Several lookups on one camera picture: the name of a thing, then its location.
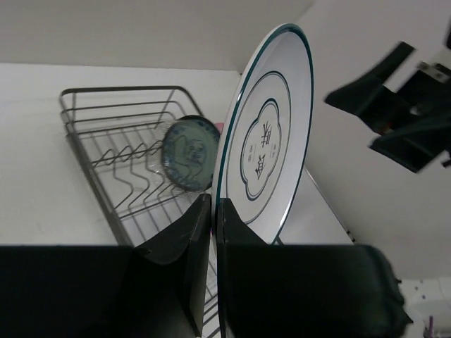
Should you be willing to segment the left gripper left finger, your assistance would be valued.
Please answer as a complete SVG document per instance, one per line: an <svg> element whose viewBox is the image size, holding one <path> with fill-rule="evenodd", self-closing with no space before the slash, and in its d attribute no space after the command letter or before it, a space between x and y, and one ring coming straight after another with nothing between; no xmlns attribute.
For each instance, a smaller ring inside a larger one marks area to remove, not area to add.
<svg viewBox="0 0 451 338"><path fill-rule="evenodd" d="M3 246L2 337L200 337L211 197L139 246Z"/></svg>

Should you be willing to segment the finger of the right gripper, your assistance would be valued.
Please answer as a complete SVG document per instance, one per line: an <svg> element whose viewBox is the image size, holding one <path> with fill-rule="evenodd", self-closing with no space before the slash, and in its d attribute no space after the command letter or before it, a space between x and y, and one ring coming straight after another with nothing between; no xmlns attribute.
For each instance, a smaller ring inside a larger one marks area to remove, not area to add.
<svg viewBox="0 0 451 338"><path fill-rule="evenodd" d="M450 116L425 118L374 139L369 146L418 173L443 152L450 152Z"/></svg>
<svg viewBox="0 0 451 338"><path fill-rule="evenodd" d="M411 45L399 42L367 73L328 93L324 102L357 116L377 134L387 133L393 128L396 116L407 110L407 103L384 83L413 51Z"/></svg>

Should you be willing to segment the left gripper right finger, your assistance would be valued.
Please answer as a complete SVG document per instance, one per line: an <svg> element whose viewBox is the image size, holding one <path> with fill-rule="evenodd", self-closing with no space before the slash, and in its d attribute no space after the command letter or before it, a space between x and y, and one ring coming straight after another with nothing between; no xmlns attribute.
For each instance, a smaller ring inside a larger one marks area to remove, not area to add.
<svg viewBox="0 0 451 338"><path fill-rule="evenodd" d="M223 337L401 337L412 323L372 246L267 244L221 199L216 254Z"/></svg>

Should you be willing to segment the white plate green rim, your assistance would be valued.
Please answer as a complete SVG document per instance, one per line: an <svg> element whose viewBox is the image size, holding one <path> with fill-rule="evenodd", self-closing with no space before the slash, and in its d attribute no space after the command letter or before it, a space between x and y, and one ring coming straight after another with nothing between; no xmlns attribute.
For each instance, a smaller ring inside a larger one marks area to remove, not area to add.
<svg viewBox="0 0 451 338"><path fill-rule="evenodd" d="M212 216L230 199L241 221L275 242L292 208L307 156L314 69L294 23L273 28L243 71L224 121L212 182Z"/></svg>

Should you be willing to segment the blue floral patterned plate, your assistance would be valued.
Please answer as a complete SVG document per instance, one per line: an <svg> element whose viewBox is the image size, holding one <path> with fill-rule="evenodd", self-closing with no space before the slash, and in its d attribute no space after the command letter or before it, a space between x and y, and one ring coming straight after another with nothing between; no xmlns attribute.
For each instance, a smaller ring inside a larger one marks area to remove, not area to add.
<svg viewBox="0 0 451 338"><path fill-rule="evenodd" d="M200 192L212 186L221 133L208 119L187 115L166 131L161 144L161 165L178 188Z"/></svg>

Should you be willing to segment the clear glass plate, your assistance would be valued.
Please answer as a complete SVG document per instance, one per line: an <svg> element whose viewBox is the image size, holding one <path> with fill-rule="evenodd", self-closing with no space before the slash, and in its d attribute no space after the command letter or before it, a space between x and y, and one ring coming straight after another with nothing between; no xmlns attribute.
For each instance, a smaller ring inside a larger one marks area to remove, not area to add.
<svg viewBox="0 0 451 338"><path fill-rule="evenodd" d="M150 174L151 191L155 199L176 198L183 192L168 178L161 159L165 135L174 123L174 120L162 120L148 127L150 141L145 166Z"/></svg>

